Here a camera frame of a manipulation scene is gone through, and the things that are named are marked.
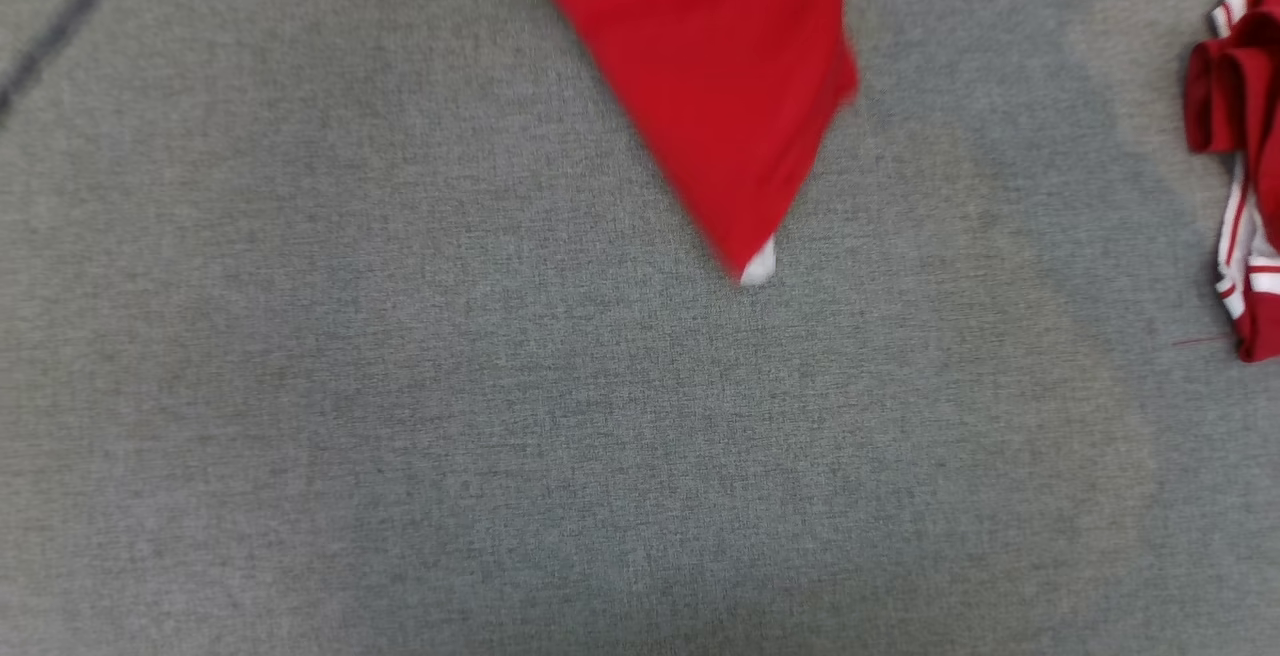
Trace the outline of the red shorts with white stripe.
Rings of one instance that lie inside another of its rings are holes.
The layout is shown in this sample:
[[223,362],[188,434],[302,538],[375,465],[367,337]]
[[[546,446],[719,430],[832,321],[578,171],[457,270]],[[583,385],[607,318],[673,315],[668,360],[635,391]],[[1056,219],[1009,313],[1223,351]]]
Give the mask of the red shorts with white stripe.
[[776,236],[858,88],[844,0],[553,0],[728,275]]

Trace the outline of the red white-sleeved jersey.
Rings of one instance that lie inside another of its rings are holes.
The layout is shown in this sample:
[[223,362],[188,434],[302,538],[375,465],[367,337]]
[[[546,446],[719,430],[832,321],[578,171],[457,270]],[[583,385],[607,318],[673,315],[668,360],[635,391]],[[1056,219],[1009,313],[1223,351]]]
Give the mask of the red white-sleeved jersey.
[[1280,357],[1280,0],[1222,0],[1187,65],[1192,152],[1230,158],[1215,290],[1244,363]]

